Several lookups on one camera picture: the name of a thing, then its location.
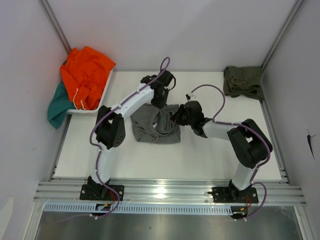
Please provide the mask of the grey shorts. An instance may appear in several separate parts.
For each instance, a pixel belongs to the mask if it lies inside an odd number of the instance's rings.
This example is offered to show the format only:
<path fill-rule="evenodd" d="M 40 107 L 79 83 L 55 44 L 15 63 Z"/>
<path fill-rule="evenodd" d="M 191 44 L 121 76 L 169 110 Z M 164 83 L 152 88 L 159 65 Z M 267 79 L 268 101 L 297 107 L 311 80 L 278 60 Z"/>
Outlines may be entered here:
<path fill-rule="evenodd" d="M 180 126 L 171 120 L 178 104 L 158 108 L 145 103 L 131 116 L 133 136 L 137 142 L 170 145 L 181 142 Z"/>

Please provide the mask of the olive green shorts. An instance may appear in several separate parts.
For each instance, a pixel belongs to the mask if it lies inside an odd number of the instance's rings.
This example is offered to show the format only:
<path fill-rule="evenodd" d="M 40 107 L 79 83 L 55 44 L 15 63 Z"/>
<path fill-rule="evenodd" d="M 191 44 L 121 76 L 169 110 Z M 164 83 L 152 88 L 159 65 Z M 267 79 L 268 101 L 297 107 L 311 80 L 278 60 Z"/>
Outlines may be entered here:
<path fill-rule="evenodd" d="M 262 101 L 265 99 L 262 87 L 261 66 L 227 66 L 223 70 L 223 92 L 226 96 L 237 98 L 245 96 Z"/>

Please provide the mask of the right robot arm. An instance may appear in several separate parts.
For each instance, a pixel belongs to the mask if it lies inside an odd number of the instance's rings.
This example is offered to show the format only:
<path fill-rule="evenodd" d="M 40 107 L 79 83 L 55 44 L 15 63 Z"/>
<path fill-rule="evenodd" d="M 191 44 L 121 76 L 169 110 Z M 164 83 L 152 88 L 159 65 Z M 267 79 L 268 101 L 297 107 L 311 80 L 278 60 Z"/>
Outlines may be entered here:
<path fill-rule="evenodd" d="M 229 182 L 228 196 L 234 202 L 246 197 L 258 169 L 266 164 L 273 146 L 253 119 L 240 123 L 222 122 L 205 117 L 198 101 L 181 104 L 170 119 L 180 126 L 190 126 L 195 135 L 229 141 L 239 161 Z"/>

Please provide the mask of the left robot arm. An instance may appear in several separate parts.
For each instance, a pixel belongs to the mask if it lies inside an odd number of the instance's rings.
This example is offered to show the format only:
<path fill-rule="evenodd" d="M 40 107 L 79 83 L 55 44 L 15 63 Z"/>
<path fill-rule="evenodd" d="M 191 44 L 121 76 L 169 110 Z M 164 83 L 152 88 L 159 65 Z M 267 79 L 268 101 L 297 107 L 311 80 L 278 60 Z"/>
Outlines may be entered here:
<path fill-rule="evenodd" d="M 96 124 L 89 137 L 90 144 L 98 148 L 98 154 L 94 172 L 87 179 L 90 192 L 97 200 L 105 199 L 111 189 L 108 186 L 111 178 L 111 167 L 108 164 L 111 161 L 107 158 L 126 137 L 125 121 L 148 102 L 158 108 L 166 106 L 171 82 L 176 84 L 174 75 L 162 69 L 158 75 L 143 77 L 137 88 L 115 105 L 99 108 Z"/>

